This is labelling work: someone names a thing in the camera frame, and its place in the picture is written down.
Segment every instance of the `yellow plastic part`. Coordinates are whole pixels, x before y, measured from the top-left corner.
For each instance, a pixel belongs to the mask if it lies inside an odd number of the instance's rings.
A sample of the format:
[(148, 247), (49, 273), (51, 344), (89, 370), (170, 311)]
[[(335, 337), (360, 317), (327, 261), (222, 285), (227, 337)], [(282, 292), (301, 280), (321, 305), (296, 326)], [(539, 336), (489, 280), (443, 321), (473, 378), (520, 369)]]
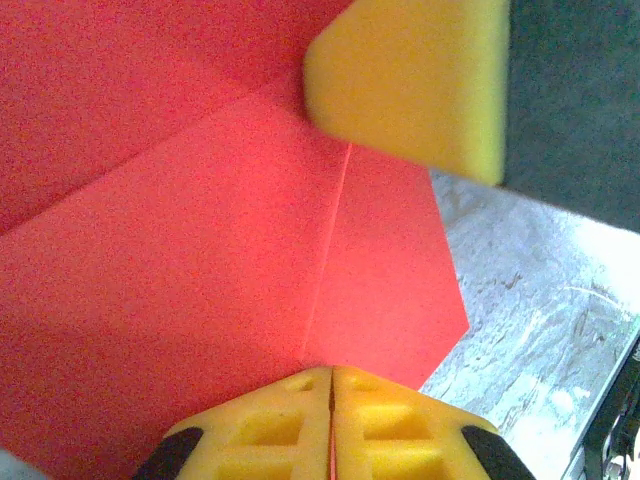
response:
[[(323, 367), (187, 418), (165, 438), (203, 431), (178, 480), (490, 480), (463, 436), (469, 426), (497, 433), (480, 417), (357, 368)], [(161, 456), (153, 471), (171, 461)]]
[(325, 480), (331, 368), (313, 368), (211, 408), (167, 434), (204, 430), (179, 480)]
[(356, 0), (311, 44), (307, 110), (332, 136), (494, 185), (508, 0)]
[(461, 428), (486, 420), (351, 367), (335, 367), (338, 479), (490, 480)]

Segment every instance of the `yellow foam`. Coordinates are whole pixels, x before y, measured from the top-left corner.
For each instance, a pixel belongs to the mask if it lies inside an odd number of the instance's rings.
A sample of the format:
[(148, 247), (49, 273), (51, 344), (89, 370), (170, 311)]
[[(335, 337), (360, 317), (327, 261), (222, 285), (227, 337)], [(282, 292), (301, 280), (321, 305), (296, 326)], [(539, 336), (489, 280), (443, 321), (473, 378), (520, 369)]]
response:
[(330, 135), (502, 180), (509, 2), (356, 0), (310, 45), (305, 100)]
[(180, 480), (325, 480), (331, 368), (313, 368), (176, 424), (204, 434)]
[(333, 372), (336, 477), (489, 480), (461, 428), (486, 420), (352, 367)]

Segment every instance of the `white textured surface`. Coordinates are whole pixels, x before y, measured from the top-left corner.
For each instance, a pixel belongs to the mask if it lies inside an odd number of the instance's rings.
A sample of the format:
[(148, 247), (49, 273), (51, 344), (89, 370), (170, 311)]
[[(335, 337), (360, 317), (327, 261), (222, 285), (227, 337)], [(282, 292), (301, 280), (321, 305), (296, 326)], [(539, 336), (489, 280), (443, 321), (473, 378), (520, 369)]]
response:
[(640, 327), (640, 235), (434, 173), (471, 328), (423, 393), (560, 479)]

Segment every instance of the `red cardboard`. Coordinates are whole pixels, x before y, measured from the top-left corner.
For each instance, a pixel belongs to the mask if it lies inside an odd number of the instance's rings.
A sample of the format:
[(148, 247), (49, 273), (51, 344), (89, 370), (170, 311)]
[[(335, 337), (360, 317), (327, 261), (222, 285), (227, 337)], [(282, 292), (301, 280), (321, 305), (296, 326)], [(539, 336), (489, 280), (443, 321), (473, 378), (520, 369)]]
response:
[(304, 117), (348, 2), (288, 3), (0, 9), (0, 445), (54, 478), (312, 365), (418, 387), (466, 329), (427, 173)]

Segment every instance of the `gray fabric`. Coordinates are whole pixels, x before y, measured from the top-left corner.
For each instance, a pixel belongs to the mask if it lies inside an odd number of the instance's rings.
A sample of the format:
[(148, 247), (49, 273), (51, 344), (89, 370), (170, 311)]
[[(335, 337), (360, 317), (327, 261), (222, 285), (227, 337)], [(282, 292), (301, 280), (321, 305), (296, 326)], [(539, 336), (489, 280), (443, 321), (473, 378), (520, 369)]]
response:
[(46, 480), (40, 472), (22, 463), (6, 450), (0, 450), (0, 480)]
[(640, 232), (640, 0), (515, 0), (505, 186)]

